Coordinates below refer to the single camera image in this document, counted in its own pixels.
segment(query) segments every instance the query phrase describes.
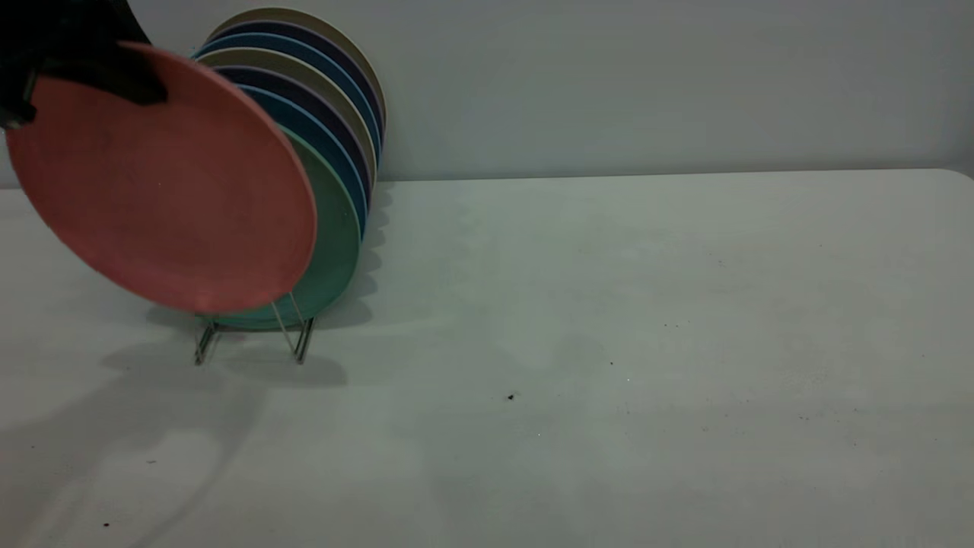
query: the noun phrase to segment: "pink plate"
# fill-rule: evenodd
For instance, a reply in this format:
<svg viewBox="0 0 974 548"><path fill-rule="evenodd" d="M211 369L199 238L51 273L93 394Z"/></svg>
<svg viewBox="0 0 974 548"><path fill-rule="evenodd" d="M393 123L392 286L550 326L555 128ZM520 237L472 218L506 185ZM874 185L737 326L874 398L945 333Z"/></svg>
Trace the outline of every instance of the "pink plate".
<svg viewBox="0 0 974 548"><path fill-rule="evenodd" d="M41 77L33 124L7 133L30 202L88 265L198 313L265 305L308 267L317 213L274 121L208 68L143 44L169 90L138 106Z"/></svg>

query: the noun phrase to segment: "green plate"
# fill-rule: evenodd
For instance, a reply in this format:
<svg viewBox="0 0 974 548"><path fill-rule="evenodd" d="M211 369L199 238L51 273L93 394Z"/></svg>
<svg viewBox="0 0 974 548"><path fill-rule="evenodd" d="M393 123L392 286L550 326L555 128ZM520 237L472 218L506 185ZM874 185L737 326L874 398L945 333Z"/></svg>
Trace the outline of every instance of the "green plate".
<svg viewBox="0 0 974 548"><path fill-rule="evenodd" d="M334 170L305 140L285 127L281 127L281 130L290 139L308 174L318 206L315 251L308 270L292 292L301 317L308 319L333 304L345 292L355 275L361 242L352 198ZM300 323L289 295L278 299L277 306L286 326ZM238 329L269 330L278 327L274 308L270 305L209 318L220 325Z"/></svg>

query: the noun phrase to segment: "rack leg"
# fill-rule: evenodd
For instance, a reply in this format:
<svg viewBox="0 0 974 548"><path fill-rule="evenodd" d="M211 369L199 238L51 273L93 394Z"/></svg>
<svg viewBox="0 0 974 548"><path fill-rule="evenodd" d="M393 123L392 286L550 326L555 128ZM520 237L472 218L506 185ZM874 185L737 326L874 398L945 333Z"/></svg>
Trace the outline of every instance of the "rack leg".
<svg viewBox="0 0 974 548"><path fill-rule="evenodd" d="M301 324L301 334L298 336L298 351L294 355L294 360L298 364L304 363L305 355L308 353L308 346L311 344L311 333L315 330L315 319L317 316L312 316Z"/></svg>
<svg viewBox="0 0 974 548"><path fill-rule="evenodd" d="M209 344L213 342L217 331L219 331L219 326L216 323L206 322L203 336L196 340L196 365L201 366L203 361L206 360L206 351L209 348Z"/></svg>

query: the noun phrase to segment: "white table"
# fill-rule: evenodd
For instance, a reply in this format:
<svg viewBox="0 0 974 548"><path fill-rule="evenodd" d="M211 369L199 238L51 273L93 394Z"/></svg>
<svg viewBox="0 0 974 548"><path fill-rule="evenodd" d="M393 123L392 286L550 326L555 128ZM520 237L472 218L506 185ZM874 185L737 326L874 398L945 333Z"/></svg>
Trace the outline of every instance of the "white table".
<svg viewBox="0 0 974 548"><path fill-rule="evenodd" d="M307 363L201 368L0 191L0 545L970 545L974 181L380 188Z"/></svg>

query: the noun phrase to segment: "plate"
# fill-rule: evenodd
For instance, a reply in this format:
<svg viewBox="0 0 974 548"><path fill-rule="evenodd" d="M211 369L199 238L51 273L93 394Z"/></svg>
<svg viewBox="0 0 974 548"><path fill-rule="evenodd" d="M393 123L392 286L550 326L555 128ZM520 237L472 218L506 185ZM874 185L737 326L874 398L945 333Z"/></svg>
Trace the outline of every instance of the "plate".
<svg viewBox="0 0 974 548"><path fill-rule="evenodd" d="M342 140L366 181L366 197L375 183L376 153L368 127L355 105L334 82L314 67L292 56L259 48L217 50L198 62L220 68L235 84L248 84L286 97L314 114ZM240 67L254 69L246 72Z"/></svg>
<svg viewBox="0 0 974 548"><path fill-rule="evenodd" d="M257 104L270 114L278 124L288 128L310 143L328 162L328 165L334 169L348 190L349 196L352 197L352 204L355 206L356 220L358 221L359 237L364 237L365 221L368 216L365 193L361 182L357 179L355 164L335 135L322 122L315 119L310 112L287 98L253 86L241 85L239 87L244 93L257 101Z"/></svg>
<svg viewBox="0 0 974 548"><path fill-rule="evenodd" d="M366 93L349 76L345 69L334 60L299 40L268 32L245 32L224 36L223 38L207 43L194 54L194 57L199 58L210 52L228 48L261 48L279 52L300 59L323 74L355 106L358 115L362 118L363 123L368 129L376 157L381 156L382 131L379 127L379 115L373 111L372 106L366 98Z"/></svg>
<svg viewBox="0 0 974 548"><path fill-rule="evenodd" d="M137 106L41 76L33 124L7 133L34 208L96 271L197 313L289 292L315 248L308 178L274 120L208 68L144 44L169 90Z"/></svg>
<svg viewBox="0 0 974 548"><path fill-rule="evenodd" d="M253 21L276 21L283 22L293 25L295 27L301 28L306 31L310 31L312 34L316 34L321 38L325 39L324 44L313 44L311 42L305 42L311 46L316 47L322 53L331 56L332 53L326 51L327 43L330 42L332 46L337 47L336 55L334 59L346 66L341 59L349 59L354 66L346 66L346 70L349 71L353 77L360 75L364 77L368 87L375 94L377 99L377 110L381 113L383 128L386 126L386 113L388 109L386 108L386 98L382 93L382 86L379 84L379 78L375 74L375 70L372 68L371 63L365 58L362 51L356 46L356 44L340 30L331 26L327 22L320 20L310 14L304 12L299 12L297 10L290 10L287 8L259 8L256 10L250 10L237 14L228 20L224 21L223 24L216 27L216 29L209 35L206 39L208 42L210 40L215 40L216 38L223 35L231 27Z"/></svg>
<svg viewBox="0 0 974 548"><path fill-rule="evenodd" d="M338 174L305 140L282 128L291 140L311 181L318 204L318 240L308 270L294 287L294 300L301 311L295 312L290 296L278 299L278 311L286 326L315 316L333 304L345 292L355 275L361 247L352 199ZM220 316L221 325L239 329L267 330L278 326L271 306L234 316Z"/></svg>

